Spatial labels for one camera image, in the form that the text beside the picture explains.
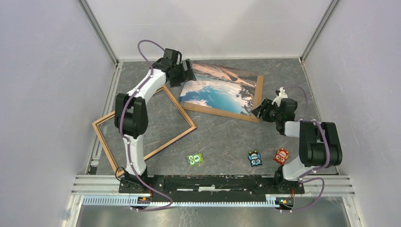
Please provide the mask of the landscape photo print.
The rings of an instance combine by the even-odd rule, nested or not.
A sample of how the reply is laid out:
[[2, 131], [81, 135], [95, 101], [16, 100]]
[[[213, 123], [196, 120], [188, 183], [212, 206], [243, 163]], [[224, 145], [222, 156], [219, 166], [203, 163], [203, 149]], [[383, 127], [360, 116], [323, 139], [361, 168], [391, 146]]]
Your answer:
[[251, 116], [253, 105], [259, 105], [263, 78], [258, 73], [204, 61], [195, 61], [192, 69], [196, 79], [183, 86], [183, 106]]

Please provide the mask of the wooden picture frame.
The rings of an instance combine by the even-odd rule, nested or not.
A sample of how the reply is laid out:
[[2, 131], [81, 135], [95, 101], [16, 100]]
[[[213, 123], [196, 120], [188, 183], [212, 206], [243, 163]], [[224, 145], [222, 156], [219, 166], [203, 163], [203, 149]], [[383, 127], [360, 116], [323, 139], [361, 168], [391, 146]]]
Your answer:
[[[187, 121], [187, 123], [189, 124], [189, 129], [185, 130], [184, 132], [180, 133], [179, 135], [177, 135], [176, 137], [174, 137], [173, 139], [169, 140], [168, 142], [166, 142], [165, 144], [163, 144], [162, 146], [158, 147], [157, 149], [153, 150], [152, 152], [150, 152], [149, 154], [144, 156], [144, 160], [147, 161], [150, 158], [152, 158], [153, 156], [157, 155], [159, 152], [163, 151], [164, 149], [166, 149], [167, 147], [173, 145], [175, 142], [177, 142], [178, 140], [182, 139], [183, 137], [185, 137], [186, 135], [190, 134], [191, 132], [193, 132], [194, 130], [197, 129], [197, 126], [195, 125], [194, 121], [189, 117], [189, 115], [186, 113], [186, 111], [181, 107], [181, 105], [178, 103], [177, 99], [174, 97], [174, 95], [171, 93], [171, 91], [167, 88], [166, 85], [163, 85], [161, 88], [159, 88], [156, 93], [160, 92], [160, 91], [164, 91], [167, 96], [169, 97], [169, 99], [173, 102], [173, 104], [175, 105], [175, 107], [177, 108], [177, 110], [180, 112], [180, 114], [183, 116], [183, 118]], [[92, 126], [94, 128], [94, 131], [96, 133], [96, 136], [103, 148], [103, 150], [105, 151], [105, 154], [107, 156], [107, 159], [112, 167], [112, 169], [114, 170], [115, 173], [117, 173], [117, 177], [120, 177], [124, 174], [124, 172], [122, 170], [119, 170], [119, 167], [117, 165], [117, 162], [115, 160], [115, 158], [113, 157], [109, 146], [107, 145], [107, 142], [101, 132], [100, 129], [100, 125], [105, 123], [106, 121], [114, 118], [115, 116], [115, 111], [112, 111], [110, 113], [108, 113], [107, 115], [95, 120], [94, 122], [92, 122]]]

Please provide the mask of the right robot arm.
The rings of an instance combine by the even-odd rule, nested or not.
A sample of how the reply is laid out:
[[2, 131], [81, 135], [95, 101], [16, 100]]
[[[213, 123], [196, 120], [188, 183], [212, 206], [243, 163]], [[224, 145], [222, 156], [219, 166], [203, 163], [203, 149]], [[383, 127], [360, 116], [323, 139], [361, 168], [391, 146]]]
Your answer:
[[336, 124], [333, 122], [295, 121], [297, 101], [283, 98], [280, 104], [264, 99], [252, 114], [276, 124], [280, 135], [299, 140], [298, 156], [283, 164], [274, 175], [273, 187], [279, 193], [287, 192], [292, 183], [317, 170], [341, 164], [343, 155]]

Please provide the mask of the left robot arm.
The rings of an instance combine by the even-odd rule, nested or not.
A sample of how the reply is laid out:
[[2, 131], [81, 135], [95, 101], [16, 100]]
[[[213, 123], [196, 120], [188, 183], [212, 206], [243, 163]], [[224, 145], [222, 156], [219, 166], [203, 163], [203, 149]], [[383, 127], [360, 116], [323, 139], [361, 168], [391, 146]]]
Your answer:
[[124, 186], [131, 186], [139, 193], [148, 188], [143, 154], [143, 134], [148, 128], [147, 101], [167, 82], [177, 87], [195, 79], [190, 59], [183, 60], [181, 52], [166, 48], [163, 57], [151, 64], [136, 87], [116, 96], [114, 124], [122, 136], [127, 161], [121, 179]]

